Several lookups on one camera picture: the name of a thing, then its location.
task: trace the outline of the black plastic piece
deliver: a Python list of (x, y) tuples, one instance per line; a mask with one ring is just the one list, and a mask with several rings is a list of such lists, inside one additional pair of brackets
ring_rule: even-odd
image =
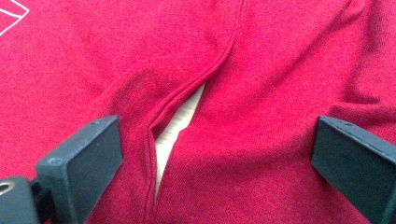
[(83, 223), (121, 164), (116, 116), (88, 124), (44, 157), (35, 169), (51, 190), (53, 223)]
[(372, 223), (396, 222), (396, 146), (352, 123), (320, 117), (312, 165)]
[(44, 223), (48, 219), (54, 219), (56, 211), (50, 189), (41, 187), (37, 179), (31, 182), (31, 186), (40, 222)]
[(25, 177), (0, 180), (0, 223), (39, 223), (33, 192)]

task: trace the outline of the red knit fabric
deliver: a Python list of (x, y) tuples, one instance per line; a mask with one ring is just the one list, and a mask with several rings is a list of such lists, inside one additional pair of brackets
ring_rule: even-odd
[[(117, 114), (124, 164), (90, 223), (368, 223), (310, 155), (319, 115), (396, 143), (395, 0), (18, 3), (0, 35), (0, 178), (33, 178)], [(0, 11), (0, 32), (15, 20)], [(204, 83), (155, 199), (154, 140)]]

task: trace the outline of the black clamp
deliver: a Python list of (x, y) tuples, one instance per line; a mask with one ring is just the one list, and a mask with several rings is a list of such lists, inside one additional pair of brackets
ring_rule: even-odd
[(0, 223), (83, 223), (122, 164), (118, 118), (86, 125), (35, 165), (0, 180)]

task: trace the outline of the gap in fabric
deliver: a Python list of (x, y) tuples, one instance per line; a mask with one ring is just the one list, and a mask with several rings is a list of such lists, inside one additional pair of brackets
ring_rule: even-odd
[(192, 116), (201, 99), (205, 84), (196, 91), (172, 117), (165, 130), (155, 140), (155, 147), (157, 152), (157, 181), (155, 185), (155, 195), (158, 194), (161, 180), (163, 178), (163, 171), (171, 153), (172, 147), (177, 140), (178, 134), (185, 129), (191, 122)]

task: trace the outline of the seam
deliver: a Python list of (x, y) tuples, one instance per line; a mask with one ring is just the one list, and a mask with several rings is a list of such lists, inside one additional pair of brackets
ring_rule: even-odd
[[(143, 201), (144, 206), (142, 206), (144, 209), (143, 211), (140, 213), (139, 216), (139, 220), (143, 223), (149, 223), (150, 219), (149, 219), (149, 215), (151, 214), (152, 211), (149, 211), (149, 195), (152, 189), (153, 184), (155, 185), (155, 181), (156, 179), (154, 179), (153, 181), (153, 173), (154, 170), (156, 168), (156, 162), (155, 164), (152, 163), (153, 159), (155, 159), (155, 146), (153, 145), (152, 141), (149, 141), (150, 136), (151, 136), (151, 131), (150, 129), (152, 128), (152, 124), (155, 123), (158, 119), (158, 117), (161, 115), (161, 113), (164, 111), (164, 109), (169, 106), (173, 101), (175, 101), (176, 99), (178, 99), (179, 97), (187, 94), (188, 92), (192, 92), (193, 90), (196, 90), (197, 88), (199, 88), (201, 85), (203, 85), (205, 82), (207, 82), (212, 74), (218, 72), (221, 67), (224, 65), (224, 63), (227, 61), (227, 58), (230, 56), (230, 54), (232, 53), (233, 50), (233, 46), (234, 43), (237, 39), (237, 37), (239, 37), (240, 33), (241, 33), (241, 27), (243, 27), (243, 25), (245, 24), (245, 18), (247, 15), (247, 7), (248, 7), (248, 1), (247, 0), (243, 0), (239, 9), (239, 16), (236, 19), (236, 25), (234, 26), (233, 29), (233, 33), (229, 38), (228, 44), (225, 48), (225, 50), (220, 54), (220, 56), (215, 60), (214, 64), (212, 66), (210, 66), (209, 68), (207, 68), (206, 70), (204, 70), (204, 72), (201, 72), (201, 76), (199, 76), (198, 78), (188, 82), (186, 85), (180, 87), (177, 91), (175, 91), (174, 95), (172, 95), (169, 100), (163, 104), (163, 106), (159, 109), (159, 113), (157, 113), (150, 121), (149, 121), (149, 126), (146, 129), (145, 133), (145, 153), (146, 153), (146, 162), (150, 162), (147, 163), (148, 165), (148, 169), (149, 169), (149, 174), (148, 174), (148, 179), (146, 180), (146, 197), (145, 200)], [(204, 89), (204, 93), (203, 96), (207, 96), (209, 91), (212, 89), (213, 87), (213, 83), (212, 85), (209, 87), (205, 87)], [(203, 98), (201, 98), (200, 103), (198, 104), (195, 113), (191, 119), (191, 122), (193, 121), (195, 115), (197, 114), (197, 111), (199, 111), (199, 109), (201, 108), (201, 102), (202, 102)], [(177, 141), (175, 142), (173, 148), (175, 148), (177, 146)], [(174, 153), (174, 150), (171, 150), (171, 153), (169, 155), (169, 159), (172, 157)], [(166, 174), (168, 173), (168, 170), (166, 169), (167, 165), (165, 166), (164, 169), (164, 173), (163, 173), (163, 180), (166, 176)], [(157, 195), (157, 199), (154, 200), (154, 209), (155, 211), (157, 211), (158, 207), (157, 205), (160, 204), (160, 202), (162, 201), (162, 194), (161, 194), (161, 183), (160, 183), (160, 189)]]

